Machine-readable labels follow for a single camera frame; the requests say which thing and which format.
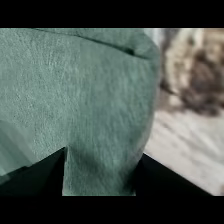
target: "grey-green surface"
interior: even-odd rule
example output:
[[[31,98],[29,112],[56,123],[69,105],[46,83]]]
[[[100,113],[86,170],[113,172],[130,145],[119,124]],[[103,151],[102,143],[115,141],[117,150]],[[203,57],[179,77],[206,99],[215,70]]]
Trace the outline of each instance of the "grey-green surface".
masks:
[[[1,28],[0,125],[19,131],[36,161],[68,147],[64,195],[131,195],[158,67],[157,48],[137,28]]]

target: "green cushion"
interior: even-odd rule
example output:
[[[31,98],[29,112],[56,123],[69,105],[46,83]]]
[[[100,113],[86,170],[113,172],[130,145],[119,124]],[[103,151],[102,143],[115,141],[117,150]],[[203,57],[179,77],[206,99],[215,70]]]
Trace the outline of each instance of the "green cushion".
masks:
[[[68,147],[64,195],[131,195],[158,68],[139,28],[1,28],[0,126],[36,161]]]

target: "black pointed shape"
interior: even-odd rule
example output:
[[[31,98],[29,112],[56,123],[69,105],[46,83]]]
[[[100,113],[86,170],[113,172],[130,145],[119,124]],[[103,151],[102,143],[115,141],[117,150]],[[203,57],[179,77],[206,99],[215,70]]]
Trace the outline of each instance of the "black pointed shape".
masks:
[[[11,180],[0,186],[0,196],[62,196],[67,149],[8,174]]]

